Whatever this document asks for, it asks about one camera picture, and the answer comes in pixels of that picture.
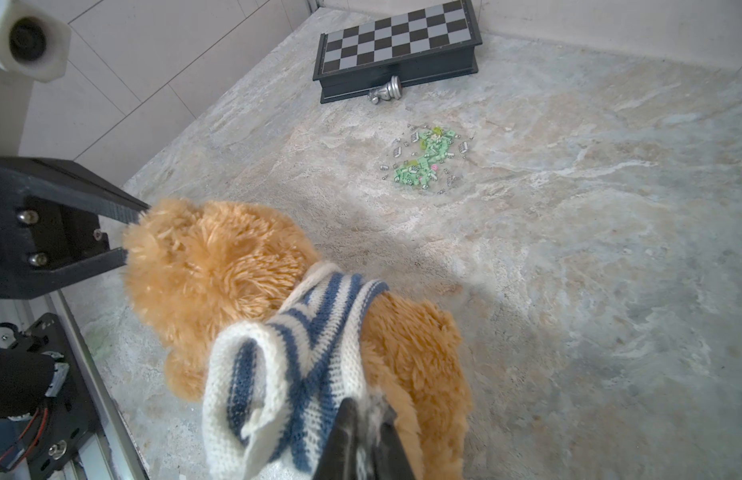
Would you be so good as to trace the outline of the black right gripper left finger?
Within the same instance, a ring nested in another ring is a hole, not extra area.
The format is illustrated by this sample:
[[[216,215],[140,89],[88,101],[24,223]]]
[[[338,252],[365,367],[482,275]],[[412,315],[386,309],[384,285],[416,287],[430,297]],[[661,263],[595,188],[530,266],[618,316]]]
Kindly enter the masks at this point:
[[[313,480],[357,480],[357,448],[359,441],[357,402],[344,399],[338,410]]]

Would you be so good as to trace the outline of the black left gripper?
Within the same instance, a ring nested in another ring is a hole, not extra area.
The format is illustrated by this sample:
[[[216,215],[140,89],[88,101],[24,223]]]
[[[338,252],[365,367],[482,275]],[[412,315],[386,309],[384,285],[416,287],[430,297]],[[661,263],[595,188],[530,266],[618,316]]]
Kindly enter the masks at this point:
[[[123,266],[103,217],[135,223],[147,203],[74,161],[0,156],[0,299],[28,300]]]

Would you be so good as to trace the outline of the brown teddy bear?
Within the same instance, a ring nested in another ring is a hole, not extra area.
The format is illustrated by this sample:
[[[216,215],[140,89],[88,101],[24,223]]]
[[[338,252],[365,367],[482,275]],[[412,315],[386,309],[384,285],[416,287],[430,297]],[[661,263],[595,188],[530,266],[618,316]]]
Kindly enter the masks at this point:
[[[227,201],[162,200],[125,229],[123,242],[134,311],[168,351],[169,389],[191,402],[203,396],[218,335],[274,315],[320,259],[287,215]],[[364,373],[396,410],[419,479],[463,475],[472,399],[460,342],[453,316],[429,301],[384,292],[364,318]]]

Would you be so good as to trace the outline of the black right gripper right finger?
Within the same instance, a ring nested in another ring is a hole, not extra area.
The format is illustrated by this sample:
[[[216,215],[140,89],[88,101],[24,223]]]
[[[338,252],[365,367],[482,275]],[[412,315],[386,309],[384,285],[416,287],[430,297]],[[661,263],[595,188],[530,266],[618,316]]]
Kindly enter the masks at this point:
[[[370,478],[375,480],[414,480],[410,466],[395,428],[396,412],[387,407],[371,426]]]

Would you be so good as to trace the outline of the blue white striped sweater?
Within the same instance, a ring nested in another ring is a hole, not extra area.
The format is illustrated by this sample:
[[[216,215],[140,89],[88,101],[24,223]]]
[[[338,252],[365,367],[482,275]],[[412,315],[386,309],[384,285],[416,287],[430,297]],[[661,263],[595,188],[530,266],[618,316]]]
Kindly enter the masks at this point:
[[[341,402],[368,393],[361,327],[387,289],[319,262],[275,314],[217,337],[202,412],[212,478],[312,477]]]

